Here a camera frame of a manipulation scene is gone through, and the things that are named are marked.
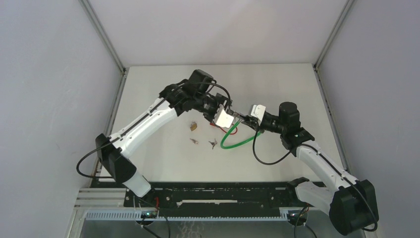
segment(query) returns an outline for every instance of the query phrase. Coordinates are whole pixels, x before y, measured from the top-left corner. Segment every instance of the white wall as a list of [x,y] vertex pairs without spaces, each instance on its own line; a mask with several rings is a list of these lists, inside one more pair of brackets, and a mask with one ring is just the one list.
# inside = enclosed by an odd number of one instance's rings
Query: white wall
[[420,1],[357,1],[320,73],[351,168],[375,186],[383,237],[418,237]]
[[0,35],[0,237],[63,237],[119,71],[77,0],[2,1]]
[[346,0],[91,0],[125,66],[315,63]]

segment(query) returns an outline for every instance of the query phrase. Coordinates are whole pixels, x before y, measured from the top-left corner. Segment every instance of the red wire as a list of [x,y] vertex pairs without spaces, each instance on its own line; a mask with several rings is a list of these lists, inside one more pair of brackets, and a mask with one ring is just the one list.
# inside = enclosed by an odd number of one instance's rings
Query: red wire
[[[218,127],[218,126],[216,126],[214,123],[211,123],[210,122],[210,125],[212,125],[212,126],[214,126],[214,127]],[[218,128],[220,128],[224,133],[227,133],[227,131],[225,131],[222,127],[218,127]],[[237,127],[235,127],[235,132],[234,133],[230,133],[231,135],[234,135],[234,134],[236,134],[238,132],[238,128]]]

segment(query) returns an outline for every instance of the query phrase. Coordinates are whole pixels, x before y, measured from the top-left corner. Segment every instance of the robotic arm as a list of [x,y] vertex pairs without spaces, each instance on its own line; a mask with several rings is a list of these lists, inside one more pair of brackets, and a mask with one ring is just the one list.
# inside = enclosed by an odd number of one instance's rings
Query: robotic arm
[[377,222],[373,185],[367,180],[358,181],[321,150],[315,138],[301,127],[296,104],[280,104],[279,116],[266,112],[263,105],[253,105],[250,114],[244,116],[230,109],[229,94],[226,98],[207,92],[210,85],[220,87],[214,82],[209,74],[197,69],[188,80],[168,85],[155,102],[126,127],[109,137],[101,134],[96,138],[100,162],[117,183],[124,184],[138,197],[146,195],[151,186],[129,158],[161,126],[194,109],[220,127],[230,127],[234,118],[239,118],[255,131],[280,134],[283,146],[307,164],[326,186],[318,187],[306,178],[298,178],[288,183],[291,196],[329,215],[339,233],[346,235]]

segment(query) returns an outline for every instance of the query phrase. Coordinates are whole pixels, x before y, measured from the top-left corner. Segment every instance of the small object on table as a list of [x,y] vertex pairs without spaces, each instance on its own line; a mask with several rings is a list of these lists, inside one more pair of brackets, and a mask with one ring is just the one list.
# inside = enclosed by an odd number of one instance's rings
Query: small object on table
[[197,123],[195,121],[193,121],[190,125],[190,130],[193,131],[195,129],[197,129]]
[[197,141],[197,140],[194,140],[194,139],[191,139],[191,138],[190,138],[190,140],[191,140],[194,144],[198,145],[198,141]]
[[217,140],[214,139],[214,142],[209,141],[209,143],[213,146],[211,149],[214,149],[214,147],[217,145]]

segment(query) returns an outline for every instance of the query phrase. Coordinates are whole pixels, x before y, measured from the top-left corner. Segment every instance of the green hose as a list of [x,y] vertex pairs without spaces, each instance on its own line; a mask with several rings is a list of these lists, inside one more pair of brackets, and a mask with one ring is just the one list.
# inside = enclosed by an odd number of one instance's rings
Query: green hose
[[244,141],[242,141],[242,142],[239,142],[239,143],[237,143],[237,144],[234,144],[234,145],[227,145],[227,146],[225,146],[225,145],[223,145],[224,144],[224,141],[226,140],[226,138],[230,135],[230,133],[232,133],[232,131],[239,125],[241,123],[241,121],[238,121],[237,123],[235,123],[228,131],[227,131],[227,133],[224,135],[224,137],[223,137],[223,139],[222,139],[222,141],[221,141],[221,143],[220,143],[220,147],[222,148],[222,149],[225,149],[225,150],[228,150],[228,149],[233,149],[233,148],[235,148],[235,147],[238,147],[238,146],[241,146],[241,145],[243,145],[243,144],[246,144],[246,143],[248,143],[248,142],[250,142],[251,140],[253,140],[254,139],[254,136],[251,136],[250,138],[248,138],[248,139],[246,139],[246,140],[244,140]]

